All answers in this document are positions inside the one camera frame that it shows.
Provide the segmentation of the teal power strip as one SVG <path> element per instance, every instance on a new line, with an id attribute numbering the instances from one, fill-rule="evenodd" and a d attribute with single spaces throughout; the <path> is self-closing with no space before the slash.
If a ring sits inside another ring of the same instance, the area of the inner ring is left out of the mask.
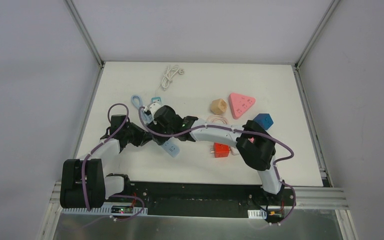
<path id="1" fill-rule="evenodd" d="M 159 104 L 161 104 L 162 100 L 161 100 L 161 98 L 159 96 L 156 96 L 156 97 L 151 98 L 151 103 L 159 103 Z"/>

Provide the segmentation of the yellow plug adapter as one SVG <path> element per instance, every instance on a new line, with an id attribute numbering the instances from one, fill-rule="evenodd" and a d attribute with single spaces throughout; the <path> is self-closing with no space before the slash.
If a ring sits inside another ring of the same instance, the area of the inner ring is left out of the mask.
<path id="1" fill-rule="evenodd" d="M 227 107 L 227 102 L 224 99 L 219 98 L 212 101 L 210 105 L 210 111 L 215 115 L 223 115 L 225 114 Z"/>

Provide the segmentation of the red small adapter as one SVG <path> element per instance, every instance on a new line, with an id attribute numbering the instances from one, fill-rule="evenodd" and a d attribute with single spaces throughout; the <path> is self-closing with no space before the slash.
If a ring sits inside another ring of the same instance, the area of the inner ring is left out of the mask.
<path id="1" fill-rule="evenodd" d="M 230 146 L 215 142 L 210 152 L 214 155 L 215 158 L 226 158 L 229 156 Z"/>

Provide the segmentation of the pink triangular power strip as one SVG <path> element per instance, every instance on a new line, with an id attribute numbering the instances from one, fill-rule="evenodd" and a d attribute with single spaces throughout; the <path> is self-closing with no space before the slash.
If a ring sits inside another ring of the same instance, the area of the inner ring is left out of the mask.
<path id="1" fill-rule="evenodd" d="M 243 116 L 256 102 L 254 97 L 234 92 L 229 95 L 228 100 L 232 117 L 235 120 Z"/>

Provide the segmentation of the blue cube plug adapter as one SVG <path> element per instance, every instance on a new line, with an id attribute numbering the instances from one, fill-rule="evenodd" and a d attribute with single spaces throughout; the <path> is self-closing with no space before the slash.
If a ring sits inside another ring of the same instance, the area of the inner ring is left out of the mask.
<path id="1" fill-rule="evenodd" d="M 259 113 L 253 120 L 265 130 L 270 129 L 270 127 L 274 124 L 274 121 L 269 113 Z"/>

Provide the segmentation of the white power strip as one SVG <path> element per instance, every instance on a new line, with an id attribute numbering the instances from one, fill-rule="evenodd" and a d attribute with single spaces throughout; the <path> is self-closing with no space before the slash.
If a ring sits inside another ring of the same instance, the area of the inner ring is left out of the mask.
<path id="1" fill-rule="evenodd" d="M 170 140 L 161 145 L 161 148 L 172 158 L 175 158 L 180 153 L 179 147 Z"/>

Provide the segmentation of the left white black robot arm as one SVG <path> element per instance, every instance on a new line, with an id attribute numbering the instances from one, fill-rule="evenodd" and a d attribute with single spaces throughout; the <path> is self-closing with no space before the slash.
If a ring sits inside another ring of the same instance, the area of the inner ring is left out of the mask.
<path id="1" fill-rule="evenodd" d="M 100 208 L 111 196 L 127 202 L 132 196 L 131 181 L 116 173 L 114 163 L 127 145 L 144 146 L 151 134 L 130 122 L 126 115 L 113 115 L 99 143 L 78 159 L 63 164 L 60 204 L 64 209 Z"/>

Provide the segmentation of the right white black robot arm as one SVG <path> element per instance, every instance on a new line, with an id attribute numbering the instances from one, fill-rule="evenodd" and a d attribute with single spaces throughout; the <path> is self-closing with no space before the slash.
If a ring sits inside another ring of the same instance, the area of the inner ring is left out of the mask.
<path id="1" fill-rule="evenodd" d="M 275 145 L 279 141 L 270 136 L 257 122 L 229 125 L 205 121 L 195 116 L 180 117 L 168 105 L 153 103 L 139 109 L 151 122 L 145 128 L 155 141 L 169 138 L 182 142 L 212 142 L 237 149 L 247 166 L 256 170 L 262 181 L 264 200 L 270 205 L 282 201 L 283 184 L 273 166 Z"/>

